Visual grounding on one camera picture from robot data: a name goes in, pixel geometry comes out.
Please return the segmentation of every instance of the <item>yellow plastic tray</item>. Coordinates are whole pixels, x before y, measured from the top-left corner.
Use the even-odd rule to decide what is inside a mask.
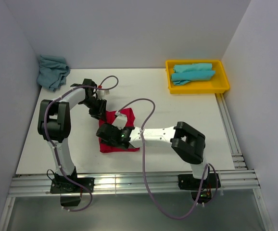
[[[197,64],[210,63],[215,75],[209,81],[193,81],[182,86],[174,86],[170,77],[174,73],[173,67],[176,64]],[[219,60],[167,60],[166,71],[168,78],[168,88],[171,94],[206,94],[224,93],[230,89],[225,70]]]

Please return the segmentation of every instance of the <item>red cloth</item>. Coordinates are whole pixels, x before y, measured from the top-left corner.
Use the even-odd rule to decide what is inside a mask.
[[[112,124],[114,122],[115,112],[116,111],[113,111],[113,112],[106,111],[106,118],[107,118],[108,124]],[[123,113],[127,116],[126,127],[133,127],[134,121],[135,121],[135,116],[134,116],[133,110],[131,108],[125,108],[121,111],[121,113]],[[105,123],[105,122],[100,119],[99,126],[101,126],[103,123]],[[125,150],[125,149],[121,149],[121,148],[111,147],[111,146],[108,146],[107,144],[101,143],[100,138],[99,138],[99,143],[100,143],[100,152],[101,153],[136,152],[136,151],[140,150],[140,148],[132,148],[132,149]]]

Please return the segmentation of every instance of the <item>teal cloth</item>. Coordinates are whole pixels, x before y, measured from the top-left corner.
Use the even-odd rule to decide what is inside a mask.
[[[63,57],[40,55],[37,83],[48,90],[56,91],[66,83],[70,68]]]
[[[183,73],[183,72],[188,72],[188,71],[211,71],[212,64],[174,65],[173,70],[175,73]]]
[[[208,81],[215,74],[215,71],[189,71],[183,73],[173,73],[171,80],[174,85],[181,86],[190,81]]]

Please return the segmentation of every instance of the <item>purple cable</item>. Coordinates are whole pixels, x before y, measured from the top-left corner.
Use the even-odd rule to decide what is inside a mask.
[[[149,102],[151,102],[151,103],[153,104],[153,109],[152,109],[151,113],[148,115],[148,117],[144,120],[144,122],[143,122],[142,125],[141,125],[141,130],[143,130],[143,129],[144,129],[144,126],[145,126],[145,124],[146,124],[146,122],[150,119],[150,117],[152,116],[152,114],[153,114],[154,111],[155,111],[156,105],[155,105],[154,101],[152,101],[152,100],[150,100],[150,99],[147,99],[147,98],[139,98],[139,99],[133,100],[133,101],[129,102],[128,104],[126,104],[124,107],[122,107],[122,108],[119,110],[119,112],[120,112],[122,109],[124,109],[124,108],[126,108],[127,106],[129,106],[130,104],[132,104],[132,103],[134,103],[134,102],[136,102],[136,101],[141,101],[141,100],[149,101]],[[142,174],[143,174],[144,184],[145,184],[145,187],[146,187],[146,189],[147,189],[147,191],[148,191],[148,194],[149,194],[150,198],[152,199],[152,201],[154,202],[154,204],[156,205],[156,207],[159,209],[159,211],[161,211],[164,215],[166,215],[167,217],[169,217],[169,218],[171,218],[171,219],[182,220],[182,219],[185,219],[186,217],[188,217],[188,216],[192,213],[192,211],[194,210],[195,206],[197,205],[197,202],[198,202],[199,197],[200,197],[200,194],[201,194],[201,189],[202,189],[202,185],[203,185],[203,181],[204,181],[204,175],[205,175],[205,173],[206,173],[207,168],[208,168],[209,165],[212,167],[212,169],[213,169],[213,171],[214,171],[214,173],[215,173],[215,176],[216,176],[216,190],[215,190],[215,194],[214,194],[214,196],[212,197],[212,199],[215,197],[215,195],[216,195],[216,193],[217,193],[217,191],[218,191],[218,179],[217,179],[217,174],[216,174],[216,170],[215,170],[214,166],[211,165],[211,164],[207,164],[207,165],[205,166],[204,172],[203,172],[203,174],[202,174],[202,178],[201,178],[201,181],[200,181],[200,185],[199,185],[197,197],[196,197],[195,202],[194,202],[194,204],[192,205],[191,209],[189,210],[189,212],[186,213],[185,215],[181,216],[181,217],[176,217],[176,216],[173,216],[173,215],[167,213],[167,212],[161,207],[161,205],[155,200],[155,198],[154,198],[154,196],[153,196],[153,193],[151,192],[151,190],[150,190],[150,188],[149,188],[149,185],[148,185],[148,182],[147,182],[147,177],[146,177],[146,171],[145,171],[145,139],[144,139],[144,136],[143,136],[143,132],[140,134],[140,136],[141,136],[141,140],[142,140]]]
[[[69,182],[71,182],[71,183],[77,185],[78,187],[83,188],[84,190],[86,190],[86,191],[90,194],[90,201],[89,201],[89,203],[88,203],[86,206],[84,206],[83,208],[80,208],[80,209],[68,209],[68,208],[66,208],[66,207],[63,207],[65,210],[70,211],[70,212],[78,212],[78,211],[82,211],[82,210],[88,208],[88,207],[90,206],[90,204],[92,203],[92,193],[91,193],[91,191],[90,191],[88,188],[86,188],[85,186],[83,186],[83,185],[81,185],[81,184],[79,184],[79,183],[73,181],[72,179],[68,178],[67,175],[66,175],[66,173],[64,172],[64,170],[63,170],[63,168],[62,168],[62,166],[61,166],[61,162],[60,162],[60,159],[59,159],[58,151],[57,151],[57,148],[56,148],[57,145],[56,145],[56,144],[52,141],[52,139],[49,137],[48,128],[47,128],[47,117],[48,117],[48,112],[49,112],[50,107],[51,107],[55,102],[60,101],[60,100],[63,99],[65,96],[67,96],[68,94],[70,94],[71,92],[73,92],[73,91],[75,91],[75,90],[77,90],[77,89],[80,89],[80,88],[92,88],[92,89],[96,89],[96,90],[111,90],[111,89],[115,88],[115,87],[119,84],[119,79],[118,79],[116,76],[108,76],[108,77],[106,77],[101,83],[103,84],[103,82],[104,82],[106,79],[110,78],[110,77],[114,77],[114,78],[116,79],[116,84],[115,84],[113,87],[110,87],[110,88],[97,88],[97,87],[84,86],[84,85],[83,85],[83,86],[74,87],[74,88],[72,88],[71,90],[69,90],[68,92],[66,92],[65,94],[63,94],[63,95],[62,95],[61,97],[59,97],[58,99],[55,99],[55,100],[51,101],[51,102],[48,104],[48,106],[47,106],[47,108],[46,108],[46,111],[45,111],[45,115],[44,115],[44,130],[45,130],[45,135],[46,135],[47,140],[52,144],[52,146],[53,146],[53,148],[54,148],[54,154],[55,154],[55,156],[56,156],[57,164],[58,164],[58,166],[59,166],[59,169],[60,169],[62,175],[63,175]]]

